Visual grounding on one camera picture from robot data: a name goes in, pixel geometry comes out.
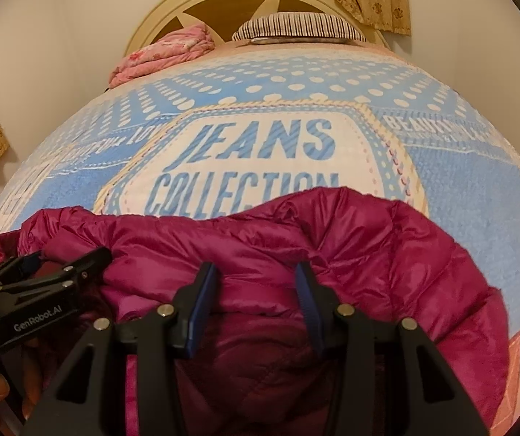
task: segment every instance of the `magenta puffer jacket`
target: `magenta puffer jacket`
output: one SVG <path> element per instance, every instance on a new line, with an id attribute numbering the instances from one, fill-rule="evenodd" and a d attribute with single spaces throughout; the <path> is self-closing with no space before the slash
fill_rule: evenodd
<path id="1" fill-rule="evenodd" d="M 508 372 L 508 317 L 467 251 L 399 201 L 317 188 L 230 217 L 97 216 L 42 210 L 0 235 L 0 261 L 42 250 L 67 263 L 106 246 L 113 262 L 86 292 L 81 328 L 105 314 L 123 322 L 168 302 L 203 261 L 222 273 L 196 357 L 177 378 L 189 434 L 320 436 L 332 391 L 330 363 L 311 350 L 294 267 L 369 317 L 415 318 L 437 344 L 490 426 Z M 78 336 L 54 331 L 41 348 L 48 378 Z M 127 368 L 127 434 L 137 435 L 135 363 Z"/>

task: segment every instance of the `bed sheet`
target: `bed sheet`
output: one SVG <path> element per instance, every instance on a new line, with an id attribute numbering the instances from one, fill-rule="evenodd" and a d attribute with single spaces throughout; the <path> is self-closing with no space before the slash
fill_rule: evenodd
<path id="1" fill-rule="evenodd" d="M 24 162 L 0 232 L 41 208 L 205 219 L 315 186 L 403 200 L 502 290 L 511 373 L 492 434 L 520 413 L 520 156 L 453 89 L 376 50 L 239 48 L 111 90 Z"/>

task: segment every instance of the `wooden headboard panel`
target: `wooden headboard panel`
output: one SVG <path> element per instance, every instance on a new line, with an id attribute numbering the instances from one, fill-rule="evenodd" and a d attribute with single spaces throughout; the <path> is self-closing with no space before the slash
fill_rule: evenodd
<path id="1" fill-rule="evenodd" d="M 278 11 L 314 11 L 334 14 L 358 27 L 369 42 L 388 47 L 381 32 L 364 26 L 335 0 L 163 0 L 143 20 L 125 54 L 147 46 L 165 34 L 195 23 L 211 29 L 216 45 L 231 40 L 247 20 Z"/>

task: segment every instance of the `striped pillow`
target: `striped pillow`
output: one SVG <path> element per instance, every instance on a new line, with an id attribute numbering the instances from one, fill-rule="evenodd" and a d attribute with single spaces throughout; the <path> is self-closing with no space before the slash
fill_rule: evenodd
<path id="1" fill-rule="evenodd" d="M 323 37 L 366 42 L 365 36 L 345 20 L 326 13 L 282 12 L 246 21 L 232 40 L 255 37 Z"/>

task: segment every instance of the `wall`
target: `wall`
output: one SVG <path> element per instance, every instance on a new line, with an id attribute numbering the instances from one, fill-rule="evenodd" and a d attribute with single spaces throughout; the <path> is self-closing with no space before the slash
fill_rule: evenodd
<path id="1" fill-rule="evenodd" d="M 0 192 L 40 142 L 102 93 L 161 0 L 0 0 Z"/>
<path id="2" fill-rule="evenodd" d="M 520 152 L 520 11 L 512 0 L 410 0 L 392 48 L 467 98 Z"/>

